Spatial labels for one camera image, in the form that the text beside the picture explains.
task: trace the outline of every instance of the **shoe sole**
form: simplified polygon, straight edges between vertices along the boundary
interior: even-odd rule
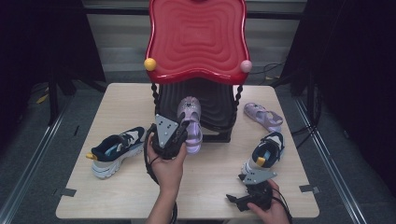
[[[122,161],[127,157],[133,157],[143,151],[143,143],[133,146],[131,150],[122,154],[114,161],[94,161],[92,164],[93,174],[101,179],[106,179],[114,175],[122,164]]]

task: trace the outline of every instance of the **sneaker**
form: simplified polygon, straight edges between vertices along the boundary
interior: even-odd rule
[[[181,100],[177,107],[177,117],[182,119],[180,123],[185,120],[190,122],[187,127],[188,137],[186,140],[186,148],[189,154],[197,153],[202,144],[203,134],[201,131],[201,104],[198,99],[188,96]]]
[[[268,170],[280,160],[284,148],[283,135],[278,132],[269,133],[262,138],[251,158],[242,166],[242,174],[247,175],[251,170]]]
[[[121,134],[114,134],[93,147],[87,158],[93,160],[93,174],[99,178],[111,177],[120,169],[123,159],[143,151],[146,130],[136,127]]]

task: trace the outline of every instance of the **controller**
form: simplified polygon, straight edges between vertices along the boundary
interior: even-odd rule
[[[156,132],[152,138],[152,148],[161,158],[171,160],[177,156],[181,145],[187,139],[189,121],[181,124],[156,115]]]
[[[247,193],[248,195],[242,198],[236,198],[229,194],[226,194],[226,196],[231,203],[236,203],[241,212],[249,210],[248,203],[255,203],[264,211],[270,209],[273,190],[268,181],[257,185],[247,185]]]

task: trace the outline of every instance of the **yellow shoe detail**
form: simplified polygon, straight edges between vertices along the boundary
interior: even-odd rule
[[[95,155],[93,155],[91,152],[87,153],[87,155],[85,155],[85,157],[87,159],[91,159],[91,160],[94,160],[94,161],[98,160],[98,158]]]

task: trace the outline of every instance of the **light purple slipper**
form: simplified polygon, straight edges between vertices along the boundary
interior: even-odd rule
[[[259,122],[269,132],[279,132],[283,119],[274,111],[266,110],[262,105],[254,103],[245,104],[245,113],[251,118]]]
[[[181,100],[177,108],[177,117],[182,117],[184,120],[189,120],[190,124],[187,127],[188,137],[186,140],[186,147],[189,154],[197,153],[202,144],[203,134],[201,131],[201,104],[198,99],[188,96]]]

